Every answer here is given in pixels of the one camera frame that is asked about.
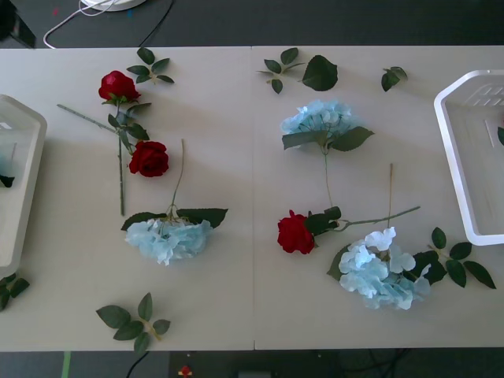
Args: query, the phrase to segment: blue hydrangea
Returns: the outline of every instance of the blue hydrangea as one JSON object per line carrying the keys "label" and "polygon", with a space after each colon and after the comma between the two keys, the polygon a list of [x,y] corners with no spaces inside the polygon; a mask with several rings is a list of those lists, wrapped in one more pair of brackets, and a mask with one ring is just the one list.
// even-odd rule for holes
{"label": "blue hydrangea", "polygon": [[328,137],[343,135],[359,125],[358,118],[352,116],[347,104],[336,100],[322,102],[315,100],[298,108],[299,113],[282,122],[280,128],[285,134],[296,132],[329,131]]}
{"label": "blue hydrangea", "polygon": [[212,230],[207,220],[201,224],[149,220],[132,224],[126,242],[138,247],[143,256],[169,265],[171,260],[193,258],[201,253]]}
{"label": "blue hydrangea", "polygon": [[[415,260],[392,243],[394,237],[394,228],[372,232],[351,244],[339,262],[339,270],[343,273],[340,285],[345,290],[357,291],[372,309],[384,305],[409,309],[413,300],[422,300],[430,292],[429,282],[424,278],[430,265],[414,282],[406,279],[402,272],[413,269]],[[388,261],[382,261],[374,252],[386,250]]]}

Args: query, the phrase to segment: table surface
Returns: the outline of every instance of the table surface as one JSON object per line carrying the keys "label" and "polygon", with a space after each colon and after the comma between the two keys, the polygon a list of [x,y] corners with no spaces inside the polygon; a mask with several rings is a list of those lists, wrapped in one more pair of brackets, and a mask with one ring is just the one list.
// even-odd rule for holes
{"label": "table surface", "polygon": [[[167,144],[171,169],[156,180],[127,174],[127,213],[166,207],[180,169],[180,138],[187,140],[180,204],[230,209],[203,255],[168,268],[143,259],[119,231],[114,137],[56,107],[105,119],[110,109],[100,106],[99,80],[135,64],[135,50],[1,52],[0,69],[9,75],[0,91],[40,112],[49,126],[21,260],[32,286],[2,314],[0,350],[129,350],[132,344],[114,341],[94,311],[110,303],[134,311],[148,291],[154,317],[172,321],[157,350],[502,345],[502,290],[473,279],[461,289],[445,279],[409,311],[372,311],[325,273],[337,250],[376,228],[325,235],[320,248],[302,256],[281,250],[276,223],[289,209],[328,207],[320,153],[283,151],[278,125],[297,106],[337,98],[376,133],[356,151],[330,155],[332,197],[344,217],[387,214],[393,162],[392,211],[422,206],[392,222],[399,245],[423,250],[436,226],[452,243],[465,240],[433,100],[468,71],[499,68],[504,50],[303,47],[300,61],[323,54],[337,63],[339,82],[319,93],[287,77],[276,95],[255,71],[282,49],[154,49],[172,59],[167,74],[176,84],[139,85],[142,100],[154,103],[143,125]],[[409,81],[384,93],[382,68],[392,65]],[[473,252],[498,288],[499,249]]]}

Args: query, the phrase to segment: white plastic basket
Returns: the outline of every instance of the white plastic basket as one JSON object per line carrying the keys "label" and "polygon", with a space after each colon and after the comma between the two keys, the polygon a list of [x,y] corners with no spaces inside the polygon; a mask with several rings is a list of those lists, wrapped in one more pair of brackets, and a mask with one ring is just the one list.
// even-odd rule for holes
{"label": "white plastic basket", "polygon": [[504,70],[467,73],[434,107],[467,239],[504,243]]}
{"label": "white plastic basket", "polygon": [[0,187],[0,278],[19,266],[46,128],[40,114],[0,95],[0,154],[15,177],[12,187]]}

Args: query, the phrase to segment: leaf sprig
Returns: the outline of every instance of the leaf sprig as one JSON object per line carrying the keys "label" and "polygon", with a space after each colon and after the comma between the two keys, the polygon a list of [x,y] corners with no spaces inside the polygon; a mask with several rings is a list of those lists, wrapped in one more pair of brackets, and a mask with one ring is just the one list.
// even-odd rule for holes
{"label": "leaf sprig", "polygon": [[151,336],[161,341],[170,328],[170,322],[165,319],[150,323],[154,305],[152,295],[147,293],[138,306],[139,320],[132,320],[132,315],[122,307],[110,305],[97,309],[96,313],[109,327],[116,329],[115,340],[135,340],[134,350],[137,354],[143,354],[150,345]]}
{"label": "leaf sprig", "polygon": [[24,278],[18,278],[16,273],[0,280],[0,312],[7,307],[11,298],[17,298],[29,286],[30,283]]}
{"label": "leaf sprig", "polygon": [[146,67],[145,65],[133,65],[132,67],[127,68],[129,72],[138,75],[136,78],[137,84],[152,79],[159,79],[166,83],[175,83],[171,77],[166,75],[159,75],[159,73],[163,72],[166,67],[168,67],[168,63],[170,62],[169,57],[156,61],[154,53],[146,47],[140,47],[136,53],[140,57],[140,59],[142,59],[142,61],[149,66]]}

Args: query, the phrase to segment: rose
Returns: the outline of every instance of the rose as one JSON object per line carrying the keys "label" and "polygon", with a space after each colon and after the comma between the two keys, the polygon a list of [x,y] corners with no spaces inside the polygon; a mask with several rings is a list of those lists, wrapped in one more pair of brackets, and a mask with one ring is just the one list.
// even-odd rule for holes
{"label": "rose", "polygon": [[129,170],[135,174],[140,172],[145,177],[163,176],[168,170],[168,155],[166,147],[159,142],[136,143],[136,150],[132,156],[132,162],[129,163]]}
{"label": "rose", "polygon": [[278,243],[289,254],[295,250],[299,250],[302,254],[309,254],[315,247],[315,241],[305,226],[306,217],[294,214],[292,210],[289,214],[290,218],[284,218],[278,222]]}
{"label": "rose", "polygon": [[127,77],[119,71],[112,71],[110,74],[103,76],[102,87],[98,90],[98,94],[107,101],[112,99],[110,94],[118,98],[124,96],[128,102],[132,102],[140,97],[140,93],[136,91],[132,78]]}

